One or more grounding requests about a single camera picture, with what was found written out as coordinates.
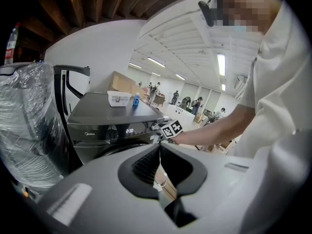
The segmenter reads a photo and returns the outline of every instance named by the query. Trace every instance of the plastic-wrapped object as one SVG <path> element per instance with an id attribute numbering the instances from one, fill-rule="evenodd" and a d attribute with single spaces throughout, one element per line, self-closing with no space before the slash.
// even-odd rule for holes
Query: plastic-wrapped object
<path id="1" fill-rule="evenodd" d="M 67 136 L 57 112 L 53 66 L 7 65 L 0 79 L 0 157 L 17 181 L 45 191 L 68 174 Z"/>

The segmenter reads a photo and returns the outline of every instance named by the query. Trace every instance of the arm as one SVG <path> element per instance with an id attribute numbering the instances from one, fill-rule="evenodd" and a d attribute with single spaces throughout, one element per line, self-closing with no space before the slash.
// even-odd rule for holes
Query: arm
<path id="1" fill-rule="evenodd" d="M 229 116 L 203 128 L 183 132 L 173 140 L 177 144 L 216 145 L 241 135 L 254 116 L 254 108 L 237 105 Z"/>

